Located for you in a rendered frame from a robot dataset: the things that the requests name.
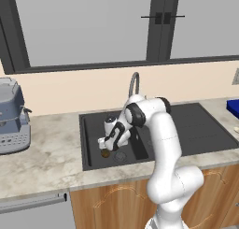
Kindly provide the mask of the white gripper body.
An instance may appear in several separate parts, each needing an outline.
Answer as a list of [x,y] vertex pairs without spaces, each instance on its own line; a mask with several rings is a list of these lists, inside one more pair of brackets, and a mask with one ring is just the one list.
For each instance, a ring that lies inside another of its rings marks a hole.
[[100,150],[103,150],[103,149],[108,150],[108,147],[105,144],[105,138],[104,137],[101,137],[101,138],[98,139],[98,145],[99,145]]

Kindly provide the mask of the grey curved sink faucet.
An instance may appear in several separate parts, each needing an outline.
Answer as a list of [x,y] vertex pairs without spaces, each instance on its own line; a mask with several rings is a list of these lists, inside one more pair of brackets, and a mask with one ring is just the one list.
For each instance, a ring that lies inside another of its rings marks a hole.
[[139,73],[134,72],[131,78],[130,87],[129,87],[129,96],[133,95],[133,90],[136,94],[139,94]]

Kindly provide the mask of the black kitchen sink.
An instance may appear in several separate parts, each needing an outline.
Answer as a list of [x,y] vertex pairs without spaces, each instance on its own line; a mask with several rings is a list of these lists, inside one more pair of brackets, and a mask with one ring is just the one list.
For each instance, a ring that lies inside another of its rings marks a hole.
[[[117,118],[119,114],[120,110],[115,110],[79,116],[84,171],[154,160],[150,132],[146,126],[132,128],[128,144],[111,151],[108,158],[101,155],[98,139],[105,135],[104,122],[107,117]],[[239,148],[239,140],[199,103],[173,106],[172,117],[183,156]]]

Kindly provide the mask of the blue tray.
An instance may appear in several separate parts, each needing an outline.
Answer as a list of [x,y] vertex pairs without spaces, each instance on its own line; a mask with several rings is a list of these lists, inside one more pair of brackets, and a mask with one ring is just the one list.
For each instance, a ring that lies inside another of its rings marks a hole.
[[226,109],[239,120],[239,99],[228,100]]

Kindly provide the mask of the wooden cupboard door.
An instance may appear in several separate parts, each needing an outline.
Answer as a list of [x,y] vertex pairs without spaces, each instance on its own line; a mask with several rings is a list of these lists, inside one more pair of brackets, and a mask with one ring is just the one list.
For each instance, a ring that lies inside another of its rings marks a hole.
[[147,180],[135,180],[70,193],[76,229],[144,229],[156,205]]
[[218,216],[223,212],[219,203],[224,190],[231,184],[224,177],[225,170],[225,167],[218,167],[203,171],[204,185],[191,197],[182,212],[182,219],[189,229],[219,228],[221,219]]
[[222,221],[222,227],[239,224],[239,207],[235,206],[235,203],[239,203],[239,165],[231,165],[227,169],[227,173],[231,184],[227,191],[226,214]]

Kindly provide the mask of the grey coffee machine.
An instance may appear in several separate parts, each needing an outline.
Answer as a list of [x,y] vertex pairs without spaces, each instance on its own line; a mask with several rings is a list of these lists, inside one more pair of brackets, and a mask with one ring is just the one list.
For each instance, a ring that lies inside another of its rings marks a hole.
[[15,79],[0,78],[0,155],[26,150],[31,143],[31,109],[24,106]]

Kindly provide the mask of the grey dishwasher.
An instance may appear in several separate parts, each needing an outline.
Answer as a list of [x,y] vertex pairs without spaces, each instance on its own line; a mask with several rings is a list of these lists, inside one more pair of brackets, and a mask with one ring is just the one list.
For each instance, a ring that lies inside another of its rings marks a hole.
[[[66,202],[0,214],[0,229],[76,229],[70,196],[69,193],[66,194]],[[51,198],[55,195],[57,193],[15,201],[0,201],[0,207]]]

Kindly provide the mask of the dark framed window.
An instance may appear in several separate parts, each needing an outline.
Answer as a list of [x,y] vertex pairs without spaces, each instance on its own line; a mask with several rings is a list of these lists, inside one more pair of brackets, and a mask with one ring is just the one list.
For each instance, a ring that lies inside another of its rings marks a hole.
[[239,0],[0,0],[0,60],[8,75],[239,61]]

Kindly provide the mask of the grey wall outlet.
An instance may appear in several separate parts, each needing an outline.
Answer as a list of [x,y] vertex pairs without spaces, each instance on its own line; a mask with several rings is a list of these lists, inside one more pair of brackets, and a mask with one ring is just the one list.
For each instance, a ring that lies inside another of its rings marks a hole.
[[238,85],[238,84],[239,84],[239,68],[236,69],[236,72],[232,81],[232,85]]

